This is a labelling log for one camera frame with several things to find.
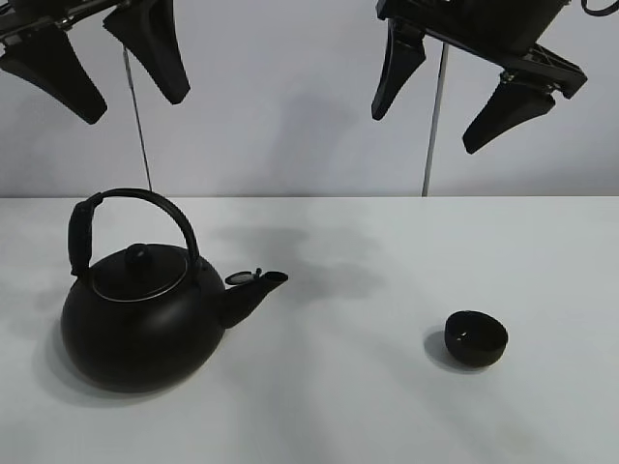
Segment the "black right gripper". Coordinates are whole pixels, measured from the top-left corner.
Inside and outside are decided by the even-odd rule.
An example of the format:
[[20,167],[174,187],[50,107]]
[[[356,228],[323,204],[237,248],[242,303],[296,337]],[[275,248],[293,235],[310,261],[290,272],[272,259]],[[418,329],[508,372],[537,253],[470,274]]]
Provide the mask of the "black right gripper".
[[426,61],[424,33],[510,71],[501,73],[462,137],[469,155],[504,132],[546,115],[555,105],[556,89],[570,99],[587,81],[578,65],[537,44],[566,6],[565,1],[379,1],[379,19],[400,21],[388,22],[372,118],[384,118],[406,81]]

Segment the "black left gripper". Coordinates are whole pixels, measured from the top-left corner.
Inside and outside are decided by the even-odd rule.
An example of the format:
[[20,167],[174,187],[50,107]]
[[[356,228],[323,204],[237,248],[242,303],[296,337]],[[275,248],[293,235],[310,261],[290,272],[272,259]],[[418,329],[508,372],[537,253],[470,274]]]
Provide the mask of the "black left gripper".
[[[90,125],[106,102],[83,69],[64,32],[114,8],[104,29],[125,46],[171,104],[191,89],[176,36],[174,1],[2,1],[1,69],[64,104]],[[61,31],[39,31],[46,27]]]

